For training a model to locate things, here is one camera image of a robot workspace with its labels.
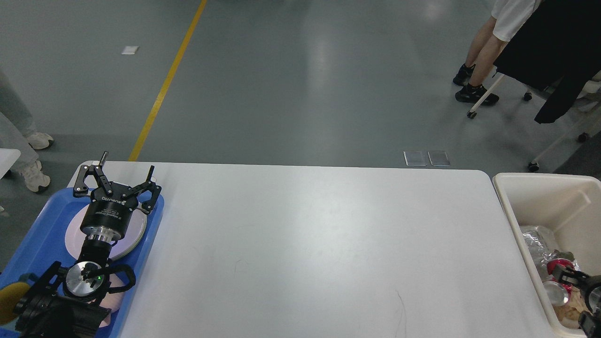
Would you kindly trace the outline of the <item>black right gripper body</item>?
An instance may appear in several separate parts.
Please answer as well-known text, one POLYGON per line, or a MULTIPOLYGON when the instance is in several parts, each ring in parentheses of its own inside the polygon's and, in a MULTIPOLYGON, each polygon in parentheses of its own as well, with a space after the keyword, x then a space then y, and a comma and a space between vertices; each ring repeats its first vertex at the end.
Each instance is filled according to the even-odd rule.
POLYGON ((582 297, 590 313, 598 312, 601 303, 601 276, 591 276, 582 282, 582 297))

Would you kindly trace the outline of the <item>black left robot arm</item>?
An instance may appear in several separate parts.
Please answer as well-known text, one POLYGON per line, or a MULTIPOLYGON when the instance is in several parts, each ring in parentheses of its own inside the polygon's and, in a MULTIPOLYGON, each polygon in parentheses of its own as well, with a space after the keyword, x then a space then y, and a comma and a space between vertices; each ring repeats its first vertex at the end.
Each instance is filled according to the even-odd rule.
POLYGON ((84 163, 52 195, 1 276, 1 325, 21 338, 115 337, 156 235, 164 199, 84 163))

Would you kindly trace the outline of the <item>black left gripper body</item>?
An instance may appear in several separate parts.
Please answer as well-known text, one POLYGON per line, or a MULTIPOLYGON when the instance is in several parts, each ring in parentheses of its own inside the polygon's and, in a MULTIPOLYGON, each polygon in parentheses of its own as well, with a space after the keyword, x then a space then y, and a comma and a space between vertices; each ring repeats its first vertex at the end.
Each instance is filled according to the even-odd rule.
POLYGON ((80 230, 85 234, 85 246, 107 246, 126 235, 138 199, 130 196, 120 200, 101 196, 91 197, 80 230))

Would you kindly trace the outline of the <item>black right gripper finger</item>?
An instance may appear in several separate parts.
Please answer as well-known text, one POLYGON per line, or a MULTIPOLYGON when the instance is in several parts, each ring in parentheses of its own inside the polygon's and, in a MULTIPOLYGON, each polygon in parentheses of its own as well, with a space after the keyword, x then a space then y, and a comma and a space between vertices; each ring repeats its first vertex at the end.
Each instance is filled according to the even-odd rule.
POLYGON ((562 284, 571 285, 582 292, 589 292, 590 276, 582 271, 577 271, 568 266, 555 265, 551 275, 562 284))
POLYGON ((580 313, 578 323, 580 329, 586 336, 600 336, 601 335, 601 314, 582 312, 580 313))

